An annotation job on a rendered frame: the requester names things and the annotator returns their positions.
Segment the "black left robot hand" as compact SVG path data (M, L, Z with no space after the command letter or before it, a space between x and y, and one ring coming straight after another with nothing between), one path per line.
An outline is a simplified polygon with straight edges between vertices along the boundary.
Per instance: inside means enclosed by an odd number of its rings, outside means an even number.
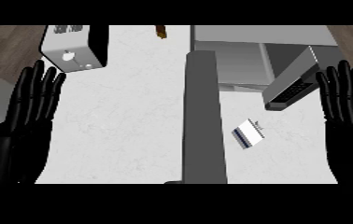
M45 171L52 142L52 120L65 73L45 62L25 67L11 94L6 119L0 122L0 187L33 185Z

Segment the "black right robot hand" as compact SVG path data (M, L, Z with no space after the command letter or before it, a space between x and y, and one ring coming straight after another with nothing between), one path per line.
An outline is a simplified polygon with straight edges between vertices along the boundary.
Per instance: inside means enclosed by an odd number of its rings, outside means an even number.
M325 148L330 170L340 185L353 182L353 68L341 60L316 73L325 118Z

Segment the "white and blue milk carton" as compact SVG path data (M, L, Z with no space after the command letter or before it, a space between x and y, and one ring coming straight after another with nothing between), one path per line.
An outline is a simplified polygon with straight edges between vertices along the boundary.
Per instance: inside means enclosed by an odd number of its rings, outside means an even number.
M232 135L235 136L239 142L239 146L244 149L253 147L265 139L262 128L259 124L250 119L247 119L238 126L238 128L232 131Z

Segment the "grey microwave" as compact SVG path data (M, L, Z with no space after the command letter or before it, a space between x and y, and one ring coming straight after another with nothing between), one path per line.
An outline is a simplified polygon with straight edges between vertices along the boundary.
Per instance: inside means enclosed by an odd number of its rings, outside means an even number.
M271 111L319 87L316 73L343 59L324 25L194 25L191 50L216 57L219 89L259 92Z

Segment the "silver and black toaster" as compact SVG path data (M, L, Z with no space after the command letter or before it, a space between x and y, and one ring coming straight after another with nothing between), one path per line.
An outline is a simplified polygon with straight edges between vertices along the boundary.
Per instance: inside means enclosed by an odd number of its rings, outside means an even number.
M77 72L108 64L108 25L47 25L40 52L56 68Z

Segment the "brown bottle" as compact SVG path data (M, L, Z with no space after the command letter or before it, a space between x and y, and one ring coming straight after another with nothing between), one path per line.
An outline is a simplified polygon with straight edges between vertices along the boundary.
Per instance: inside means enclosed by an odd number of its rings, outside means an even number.
M164 25L155 25L155 34L161 39L167 38L167 30Z

